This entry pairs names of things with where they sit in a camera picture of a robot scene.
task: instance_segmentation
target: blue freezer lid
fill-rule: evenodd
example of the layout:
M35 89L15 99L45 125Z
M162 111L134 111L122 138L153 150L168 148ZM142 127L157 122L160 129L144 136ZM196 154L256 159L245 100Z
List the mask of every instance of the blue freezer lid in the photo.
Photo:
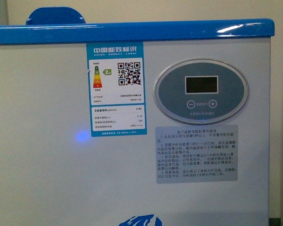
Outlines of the blue freezer lid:
M0 26L0 45L259 38L275 34L271 19Z

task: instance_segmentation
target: black display screen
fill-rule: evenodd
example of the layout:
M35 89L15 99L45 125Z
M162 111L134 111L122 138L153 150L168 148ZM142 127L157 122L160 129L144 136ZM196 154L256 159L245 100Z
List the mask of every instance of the black display screen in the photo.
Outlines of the black display screen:
M218 93L218 76L186 76L186 94Z

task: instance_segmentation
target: white freezer body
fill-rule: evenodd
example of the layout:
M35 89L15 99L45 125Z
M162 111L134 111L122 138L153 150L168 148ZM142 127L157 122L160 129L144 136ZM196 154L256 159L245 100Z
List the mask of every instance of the white freezer body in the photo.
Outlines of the white freezer body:
M207 58L249 85L238 125L238 180L156 183L156 127L187 126L157 107L169 66ZM270 39L144 42L147 135L89 137L85 44L0 46L0 226L118 226L155 214L163 226L267 226Z

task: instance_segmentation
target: blue indicator light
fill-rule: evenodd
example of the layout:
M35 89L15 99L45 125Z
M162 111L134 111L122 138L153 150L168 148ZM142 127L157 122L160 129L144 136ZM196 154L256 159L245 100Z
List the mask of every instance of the blue indicator light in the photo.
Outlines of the blue indicator light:
M75 138L78 142L84 143L90 139L90 132L87 130L80 131L76 134Z

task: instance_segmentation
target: gray control panel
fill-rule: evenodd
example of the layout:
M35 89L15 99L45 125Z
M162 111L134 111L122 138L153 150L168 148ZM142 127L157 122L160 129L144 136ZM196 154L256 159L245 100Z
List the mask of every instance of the gray control panel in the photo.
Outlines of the gray control panel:
M192 125L222 121L241 109L248 96L243 75L232 66L211 59L195 59L163 71L154 86L160 110Z

